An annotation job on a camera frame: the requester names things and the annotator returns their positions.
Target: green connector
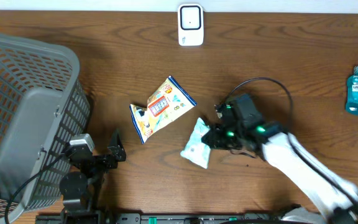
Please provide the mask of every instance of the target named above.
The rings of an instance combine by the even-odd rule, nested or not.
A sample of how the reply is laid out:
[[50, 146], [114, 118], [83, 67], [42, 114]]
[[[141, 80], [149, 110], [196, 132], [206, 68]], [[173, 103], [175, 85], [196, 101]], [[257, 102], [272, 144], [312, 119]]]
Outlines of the green connector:
[[149, 218], [149, 224], [157, 224], [157, 218], [154, 218], [154, 217], [150, 217]]

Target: gray plastic basket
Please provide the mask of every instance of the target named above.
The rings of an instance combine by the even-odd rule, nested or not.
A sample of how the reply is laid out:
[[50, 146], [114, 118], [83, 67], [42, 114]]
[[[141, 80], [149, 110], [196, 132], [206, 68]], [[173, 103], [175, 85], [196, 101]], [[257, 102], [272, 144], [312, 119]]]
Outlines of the gray plastic basket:
[[[9, 197], [83, 132], [90, 106], [68, 48], [0, 34], [0, 223]], [[69, 163], [60, 161], [31, 182], [9, 214], [45, 208], [60, 198]]]

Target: white wall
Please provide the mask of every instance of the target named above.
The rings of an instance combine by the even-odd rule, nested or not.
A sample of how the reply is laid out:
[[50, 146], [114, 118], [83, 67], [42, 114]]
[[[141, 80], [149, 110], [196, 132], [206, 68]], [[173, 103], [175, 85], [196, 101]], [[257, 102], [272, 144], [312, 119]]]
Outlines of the white wall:
[[358, 14], [358, 0], [0, 0], [0, 9], [173, 12], [182, 3], [199, 3], [206, 12]]

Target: wire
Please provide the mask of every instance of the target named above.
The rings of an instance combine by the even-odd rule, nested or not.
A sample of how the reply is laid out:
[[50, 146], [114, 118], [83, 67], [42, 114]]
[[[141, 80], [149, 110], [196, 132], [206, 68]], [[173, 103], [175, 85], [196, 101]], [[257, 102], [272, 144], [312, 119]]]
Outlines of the wire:
[[9, 208], [12, 205], [13, 200], [16, 198], [16, 196], [20, 193], [20, 191], [22, 191], [27, 184], [29, 184], [30, 182], [32, 182], [35, 178], [41, 176], [41, 174], [43, 174], [45, 171], [49, 170], [50, 168], [53, 167], [53, 165], [55, 165], [61, 158], [63, 158], [63, 154], [59, 155], [53, 162], [51, 162], [49, 165], [47, 165], [44, 169], [40, 170], [38, 173], [36, 173], [35, 175], [33, 175], [30, 179], [28, 179], [27, 181], [24, 182], [24, 184], [22, 184], [17, 190], [16, 192], [12, 195], [12, 197], [9, 199], [6, 208], [5, 208], [5, 224], [9, 224], [9, 219], [8, 219], [8, 214], [9, 214]]
[[238, 90], [240, 87], [242, 87], [245, 84], [248, 84], [250, 82], [254, 82], [257, 80], [267, 80], [267, 81], [271, 81], [274, 82], [276, 84], [278, 84], [287, 94], [288, 100], [290, 102], [290, 112], [288, 114], [288, 120], [287, 120], [287, 128], [290, 129], [292, 127], [292, 114], [293, 114], [293, 100], [291, 97], [291, 93], [288, 91], [288, 89], [279, 81], [273, 79], [273, 78], [268, 78], [268, 77], [257, 77], [257, 78], [251, 78], [249, 80], [246, 80], [244, 82], [242, 82], [240, 85], [236, 86], [229, 94], [227, 94], [227, 96], [225, 97], [225, 99], [222, 100], [221, 104], [223, 104], [224, 102], [226, 102], [226, 100], [236, 91]]
[[[288, 115], [288, 121], [287, 121], [287, 132], [289, 133], [291, 128], [292, 128], [292, 124], [293, 124], [293, 100], [292, 100], [292, 96], [291, 93], [288, 91], [288, 89], [279, 81], [273, 79], [273, 78], [267, 78], [267, 77], [257, 77], [257, 78], [251, 78], [250, 80], [246, 80], [244, 82], [242, 82], [240, 85], [236, 86], [228, 95], [227, 97], [225, 97], [225, 99], [222, 101], [221, 104], [223, 104], [224, 102], [226, 102], [226, 100], [240, 87], [242, 87], [243, 85], [250, 83], [250, 82], [254, 82], [257, 80], [267, 80], [267, 81], [271, 81], [274, 82], [276, 84], [278, 84], [287, 94], [288, 100], [290, 102], [290, 111], [289, 111], [289, 115]], [[329, 184], [331, 184], [333, 187], [335, 187], [336, 189], [338, 189], [338, 191], [340, 191], [342, 194], [344, 194], [349, 201], [351, 201], [351, 203], [358, 208], [358, 201], [356, 201], [349, 193], [347, 193], [337, 182], [333, 181], [331, 178], [329, 178], [325, 173], [323, 173], [322, 171], [320, 171], [318, 168], [316, 168], [311, 162], [309, 162], [309, 160], [307, 158], [304, 157], [304, 155], [299, 151], [299, 149], [292, 143], [291, 137], [290, 135], [287, 133], [287, 138], [288, 138], [288, 143], [290, 144], [293, 152], [307, 165], [309, 166], [313, 171], [315, 171], [317, 174], [319, 174], [325, 181], [327, 181]]]

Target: white plastic bag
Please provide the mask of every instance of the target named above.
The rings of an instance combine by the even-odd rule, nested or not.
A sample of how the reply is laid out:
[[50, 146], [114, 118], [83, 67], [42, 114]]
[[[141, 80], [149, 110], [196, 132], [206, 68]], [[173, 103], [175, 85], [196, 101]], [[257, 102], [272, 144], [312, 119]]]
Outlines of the white plastic bag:
[[208, 168], [209, 154], [211, 148], [201, 142], [201, 138], [209, 131], [209, 127], [205, 125], [201, 118], [197, 119], [196, 126], [187, 142], [185, 149], [180, 152], [183, 158], [194, 162], [204, 169]]

